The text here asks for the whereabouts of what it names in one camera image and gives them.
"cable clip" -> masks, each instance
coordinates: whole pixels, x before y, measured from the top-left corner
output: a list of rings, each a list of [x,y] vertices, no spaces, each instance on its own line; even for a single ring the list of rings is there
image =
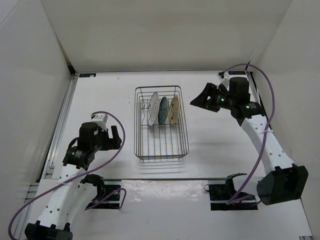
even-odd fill
[[[271,130],[271,129],[268,129],[268,130],[264,130],[262,132],[259,132],[258,134],[264,134],[264,133],[273,133],[274,131]]]
[[[72,185],[71,182],[67,182],[67,183],[58,182],[58,183],[57,183],[57,185],[60,185],[60,184],[65,185],[65,186],[71,186],[71,185]]]

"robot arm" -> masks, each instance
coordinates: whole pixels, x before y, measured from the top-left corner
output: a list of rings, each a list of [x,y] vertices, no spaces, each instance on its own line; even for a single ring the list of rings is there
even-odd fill
[[[116,126],[111,126],[113,138],[106,127],[107,115],[91,116],[79,130],[79,137],[71,141],[63,159],[58,184],[85,173],[97,151],[119,149],[122,140]],[[72,240],[71,224],[78,213],[85,211],[94,199],[105,196],[104,178],[95,174],[79,177],[55,190],[35,224],[28,223],[28,240]]]
[[[249,82],[245,77],[233,77],[229,81],[224,79],[219,86],[207,83],[190,104],[213,112],[218,112],[220,108],[230,110],[257,152],[261,151],[267,117],[259,103],[250,101]],[[308,178],[307,169],[297,166],[287,156],[269,128],[266,134],[261,158],[266,176],[253,176],[243,191],[258,195],[265,205],[299,199]],[[246,178],[243,174],[229,176],[227,181],[233,180],[231,192],[235,193]]]

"plate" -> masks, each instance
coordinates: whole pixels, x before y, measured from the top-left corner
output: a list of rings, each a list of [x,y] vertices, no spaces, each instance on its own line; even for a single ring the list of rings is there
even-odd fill
[[[170,124],[175,124],[177,122],[179,117],[179,112],[180,112],[179,98],[177,96],[174,96],[171,100],[169,113],[168,113]]]
[[[159,113],[159,95],[157,92],[155,92],[152,95],[149,106],[148,106],[147,120],[148,120],[149,126],[152,126],[154,124],[155,120],[158,117],[158,113]]]
[[[169,101],[164,96],[161,99],[160,107],[159,107],[159,114],[158,114],[158,122],[160,125],[162,125],[166,122],[166,119],[168,117],[168,111],[169,111]]]

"black label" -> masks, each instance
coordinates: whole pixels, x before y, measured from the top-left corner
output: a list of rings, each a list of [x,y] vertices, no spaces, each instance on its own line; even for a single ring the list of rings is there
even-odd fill
[[[246,75],[245,71],[228,71],[229,75]]]
[[[79,78],[94,78],[96,75],[96,73],[81,73]]]

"white wall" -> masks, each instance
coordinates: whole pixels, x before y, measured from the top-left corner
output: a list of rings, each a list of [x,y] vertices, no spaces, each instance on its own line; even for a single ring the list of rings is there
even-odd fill
[[[70,74],[40,0],[0,1],[0,239],[41,171]]]
[[[42,0],[78,72],[254,63],[292,0]]]
[[[302,202],[320,239],[320,1],[293,0],[258,65],[270,77],[276,110],[276,137],[309,178]],[[271,112],[270,90],[255,74],[262,101]]]

